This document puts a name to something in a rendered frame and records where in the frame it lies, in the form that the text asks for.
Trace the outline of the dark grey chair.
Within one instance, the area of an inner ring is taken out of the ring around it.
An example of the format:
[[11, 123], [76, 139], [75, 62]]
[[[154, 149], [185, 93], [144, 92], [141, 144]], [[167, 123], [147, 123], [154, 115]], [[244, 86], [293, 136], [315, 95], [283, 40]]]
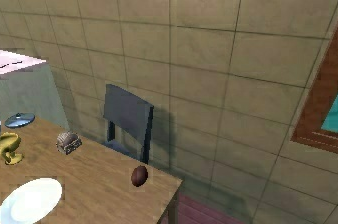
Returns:
[[103, 118], [108, 121], [108, 130], [104, 145], [131, 156], [131, 152], [115, 139], [115, 127], [119, 127], [141, 144], [141, 151], [134, 156], [134, 159], [147, 164], [149, 162], [153, 111], [154, 106], [151, 103], [119, 86], [107, 84]]

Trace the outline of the brown potato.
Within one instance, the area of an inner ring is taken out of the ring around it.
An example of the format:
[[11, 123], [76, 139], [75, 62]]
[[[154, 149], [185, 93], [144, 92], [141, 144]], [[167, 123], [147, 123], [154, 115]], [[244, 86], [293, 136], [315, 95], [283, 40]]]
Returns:
[[135, 187], [140, 187], [142, 186], [148, 179], [148, 171], [145, 166], [138, 166], [136, 167], [131, 175], [131, 183]]

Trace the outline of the brown wooden table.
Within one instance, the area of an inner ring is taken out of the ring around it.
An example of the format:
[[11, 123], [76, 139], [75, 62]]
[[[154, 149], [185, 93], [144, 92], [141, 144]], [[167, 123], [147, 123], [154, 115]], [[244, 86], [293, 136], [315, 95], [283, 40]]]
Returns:
[[17, 187], [38, 178], [63, 185], [58, 205], [37, 224], [178, 224], [182, 181], [152, 166], [144, 185], [131, 183], [140, 162], [87, 138], [69, 155], [56, 149], [63, 128], [41, 118], [14, 132], [24, 159], [7, 165], [0, 157], [0, 205]]

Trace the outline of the brown napkin holder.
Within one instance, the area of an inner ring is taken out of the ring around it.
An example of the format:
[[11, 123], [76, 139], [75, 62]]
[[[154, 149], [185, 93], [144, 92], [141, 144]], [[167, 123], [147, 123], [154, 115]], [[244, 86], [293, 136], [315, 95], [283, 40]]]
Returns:
[[56, 148], [59, 152], [68, 155], [82, 145], [80, 137], [71, 131], [62, 132], [57, 136]]

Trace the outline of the grey pan lid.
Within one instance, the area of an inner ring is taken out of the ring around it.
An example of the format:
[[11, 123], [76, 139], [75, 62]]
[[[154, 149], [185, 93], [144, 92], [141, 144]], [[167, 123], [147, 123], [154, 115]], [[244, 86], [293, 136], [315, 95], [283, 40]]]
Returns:
[[27, 126], [35, 120], [33, 113], [16, 113], [5, 121], [5, 126], [11, 129]]

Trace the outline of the white plate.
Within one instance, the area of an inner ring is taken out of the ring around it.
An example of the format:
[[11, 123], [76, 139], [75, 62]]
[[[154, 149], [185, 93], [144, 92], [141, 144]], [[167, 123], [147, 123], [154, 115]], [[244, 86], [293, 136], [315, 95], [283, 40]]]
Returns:
[[63, 188], [53, 178], [31, 180], [13, 190], [0, 205], [0, 224], [35, 224], [58, 204]]

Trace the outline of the yellow stemmed cup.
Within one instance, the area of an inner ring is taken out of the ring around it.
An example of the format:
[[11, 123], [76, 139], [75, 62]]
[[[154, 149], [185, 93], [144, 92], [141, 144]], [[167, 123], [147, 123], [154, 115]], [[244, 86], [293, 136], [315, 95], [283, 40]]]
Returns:
[[16, 153], [20, 146], [21, 138], [13, 132], [5, 132], [0, 135], [0, 156], [6, 165], [15, 165], [23, 159], [21, 153]]

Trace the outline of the brown framed window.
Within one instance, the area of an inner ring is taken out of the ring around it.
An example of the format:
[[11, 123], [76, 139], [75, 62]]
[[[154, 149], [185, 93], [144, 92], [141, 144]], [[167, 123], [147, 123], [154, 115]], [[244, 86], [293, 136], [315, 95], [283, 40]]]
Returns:
[[323, 125], [338, 105], [338, 24], [312, 83], [291, 140], [338, 154], [338, 130]]

